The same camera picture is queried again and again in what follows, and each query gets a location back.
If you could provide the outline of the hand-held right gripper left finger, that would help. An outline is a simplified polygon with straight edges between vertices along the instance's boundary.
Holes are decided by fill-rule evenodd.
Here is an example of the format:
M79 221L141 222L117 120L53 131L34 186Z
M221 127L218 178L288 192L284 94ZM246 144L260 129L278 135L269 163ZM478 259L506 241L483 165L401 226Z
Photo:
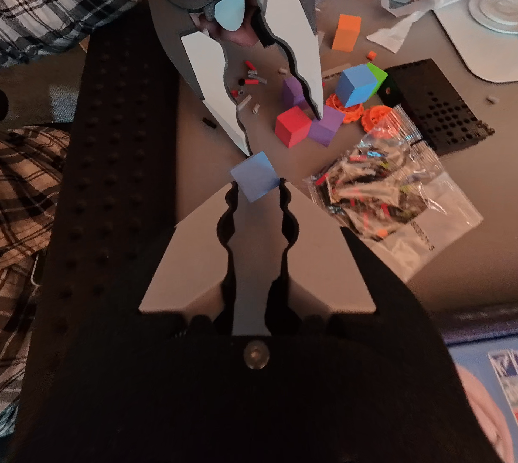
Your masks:
M238 187L228 183L175 226L141 313L222 313Z

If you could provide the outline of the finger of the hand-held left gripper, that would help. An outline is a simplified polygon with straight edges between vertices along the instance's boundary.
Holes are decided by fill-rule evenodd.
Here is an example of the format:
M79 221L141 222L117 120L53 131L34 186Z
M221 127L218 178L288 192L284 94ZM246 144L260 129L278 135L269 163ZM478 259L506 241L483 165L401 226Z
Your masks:
M225 82L227 59L222 45L200 31L183 36L181 41L202 92L203 104L243 154L251 156L238 105Z
M317 120L323 118L323 86L319 40L301 0L259 0L267 37L284 51L291 75Z

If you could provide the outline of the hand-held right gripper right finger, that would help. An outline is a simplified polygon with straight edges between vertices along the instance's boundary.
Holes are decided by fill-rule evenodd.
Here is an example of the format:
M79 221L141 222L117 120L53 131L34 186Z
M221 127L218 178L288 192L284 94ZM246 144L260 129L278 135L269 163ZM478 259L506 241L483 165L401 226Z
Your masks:
M292 183L280 186L288 307L296 314L372 314L371 294L338 222Z

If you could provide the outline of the orange foam cube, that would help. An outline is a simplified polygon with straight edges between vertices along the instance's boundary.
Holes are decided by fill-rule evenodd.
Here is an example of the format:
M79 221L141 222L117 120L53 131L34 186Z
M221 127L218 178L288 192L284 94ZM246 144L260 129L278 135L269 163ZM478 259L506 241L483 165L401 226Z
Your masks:
M352 52L359 37L361 22L360 16L340 14L332 49L346 53Z

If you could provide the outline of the green foam cube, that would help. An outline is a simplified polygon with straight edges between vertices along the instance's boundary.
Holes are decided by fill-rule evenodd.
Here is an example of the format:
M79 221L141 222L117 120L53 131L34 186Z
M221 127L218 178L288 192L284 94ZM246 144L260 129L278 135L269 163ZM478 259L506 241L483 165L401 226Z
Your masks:
M380 86L383 84L383 82L387 78L388 74L387 74L387 72L385 70L383 70L383 69L379 68L378 66L374 65L372 62L368 62L366 65L369 68L369 70L371 71L371 73L373 74L373 76L376 78L376 81L377 81L374 89L372 90L372 92L370 94L370 97L372 97L374 94L376 94L378 92Z

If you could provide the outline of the red foam cube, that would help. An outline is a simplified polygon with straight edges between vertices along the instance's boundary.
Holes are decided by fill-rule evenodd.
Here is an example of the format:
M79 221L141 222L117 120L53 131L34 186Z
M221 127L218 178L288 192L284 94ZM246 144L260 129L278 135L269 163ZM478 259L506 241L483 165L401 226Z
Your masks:
M290 149L307 137L311 124L310 117L296 105L276 117L275 135Z

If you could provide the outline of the person's left hand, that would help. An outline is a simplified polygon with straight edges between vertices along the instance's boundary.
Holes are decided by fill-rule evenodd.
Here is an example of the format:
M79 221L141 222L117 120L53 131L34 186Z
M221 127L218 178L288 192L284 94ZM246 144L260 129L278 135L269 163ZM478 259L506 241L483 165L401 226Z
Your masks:
M259 41L255 31L247 23L243 23L243 25L235 31L229 31L216 21L206 21L202 19L200 21L200 30L202 32L207 31L212 39L220 42L231 42L242 47L253 47Z

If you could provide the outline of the small clear bag of parts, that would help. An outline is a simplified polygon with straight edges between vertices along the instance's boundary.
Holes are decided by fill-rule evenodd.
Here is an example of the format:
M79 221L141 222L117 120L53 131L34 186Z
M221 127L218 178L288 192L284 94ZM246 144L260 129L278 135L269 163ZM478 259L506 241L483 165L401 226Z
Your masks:
M401 105L304 182L404 282L483 222Z

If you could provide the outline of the orange gear stack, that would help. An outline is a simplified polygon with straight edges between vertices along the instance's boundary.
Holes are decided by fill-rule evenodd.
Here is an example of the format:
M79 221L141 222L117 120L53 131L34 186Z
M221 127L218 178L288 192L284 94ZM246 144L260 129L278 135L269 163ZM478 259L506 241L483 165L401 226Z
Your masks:
M359 121L365 113L363 104L356 104L347 108L344 107L335 93L327 98L326 105L342 113L344 124Z

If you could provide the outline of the dark perforated panel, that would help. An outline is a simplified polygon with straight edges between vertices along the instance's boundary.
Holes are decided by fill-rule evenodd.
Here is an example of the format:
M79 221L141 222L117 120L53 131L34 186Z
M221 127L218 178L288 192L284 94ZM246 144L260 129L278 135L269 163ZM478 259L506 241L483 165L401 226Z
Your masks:
M142 254L172 232L179 84L147 2L92 35L12 453L33 430L84 321Z

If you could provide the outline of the black perforated control box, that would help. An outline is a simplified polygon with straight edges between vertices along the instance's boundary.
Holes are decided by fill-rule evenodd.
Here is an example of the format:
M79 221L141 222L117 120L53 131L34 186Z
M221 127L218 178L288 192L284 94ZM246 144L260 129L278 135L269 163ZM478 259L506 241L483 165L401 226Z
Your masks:
M438 156L479 144L495 129L478 119L431 58L385 69L377 94L388 107L400 106Z

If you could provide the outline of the dark plaid cloth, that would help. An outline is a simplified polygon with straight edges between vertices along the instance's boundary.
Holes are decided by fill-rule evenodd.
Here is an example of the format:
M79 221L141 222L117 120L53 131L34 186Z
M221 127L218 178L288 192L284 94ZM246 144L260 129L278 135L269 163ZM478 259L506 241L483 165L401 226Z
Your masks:
M38 291L36 255L50 242L70 133L1 131L1 438L14 430Z

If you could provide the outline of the white metal stand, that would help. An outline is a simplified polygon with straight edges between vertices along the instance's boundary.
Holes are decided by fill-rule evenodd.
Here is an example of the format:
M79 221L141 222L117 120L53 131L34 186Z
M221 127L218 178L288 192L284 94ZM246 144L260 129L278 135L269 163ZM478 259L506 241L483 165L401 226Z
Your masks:
M475 76L517 81L517 0L461 0L434 13Z

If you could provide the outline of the blue printed kit box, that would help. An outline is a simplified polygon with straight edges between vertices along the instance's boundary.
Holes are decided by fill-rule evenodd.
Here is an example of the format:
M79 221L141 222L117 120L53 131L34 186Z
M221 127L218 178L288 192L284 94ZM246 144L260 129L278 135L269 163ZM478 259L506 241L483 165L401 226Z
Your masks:
M517 303L435 313L478 422L503 462L517 462Z

